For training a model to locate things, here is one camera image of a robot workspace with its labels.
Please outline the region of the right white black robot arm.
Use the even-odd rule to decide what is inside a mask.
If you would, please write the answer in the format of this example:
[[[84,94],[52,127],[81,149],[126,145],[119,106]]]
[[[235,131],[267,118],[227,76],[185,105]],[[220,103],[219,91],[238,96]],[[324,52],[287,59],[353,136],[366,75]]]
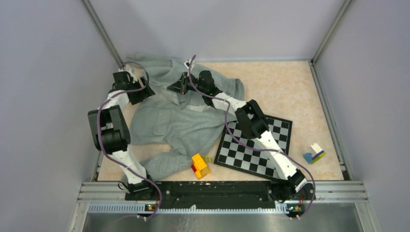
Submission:
[[[181,95],[196,91],[202,95],[207,106],[225,111],[226,116],[235,116],[242,135],[268,153],[267,159],[273,163],[283,182],[279,190],[271,192],[274,200],[283,203],[288,198],[297,199],[303,193],[306,177],[279,147],[266,116],[255,100],[243,101],[229,96],[216,86],[212,73],[208,70],[201,71],[197,78],[190,72],[184,72],[179,80],[166,89]]]

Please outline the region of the grey zip jacket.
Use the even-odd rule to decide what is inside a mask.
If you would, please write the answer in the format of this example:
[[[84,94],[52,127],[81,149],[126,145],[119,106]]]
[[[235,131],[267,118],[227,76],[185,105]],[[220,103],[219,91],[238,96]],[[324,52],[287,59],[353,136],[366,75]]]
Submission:
[[[178,58],[137,53],[127,60],[142,65],[149,75],[154,95],[136,109],[130,134],[133,145],[168,144],[170,150],[142,161],[154,181],[160,181],[191,167],[192,156],[206,154],[222,133],[225,122],[235,115],[207,106],[195,90],[182,95],[168,90],[188,71]]]

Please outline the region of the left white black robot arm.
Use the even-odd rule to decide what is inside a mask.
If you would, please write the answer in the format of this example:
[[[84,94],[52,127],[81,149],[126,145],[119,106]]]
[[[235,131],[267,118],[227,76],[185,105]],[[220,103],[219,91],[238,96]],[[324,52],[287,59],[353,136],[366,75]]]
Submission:
[[[126,105],[141,103],[155,93],[149,87],[149,75],[136,77],[130,69],[122,68],[113,73],[114,83],[102,105],[88,112],[88,121],[97,150],[123,170],[127,194],[138,194],[149,200],[155,187],[146,169],[136,159],[130,145],[131,133],[123,109]]]

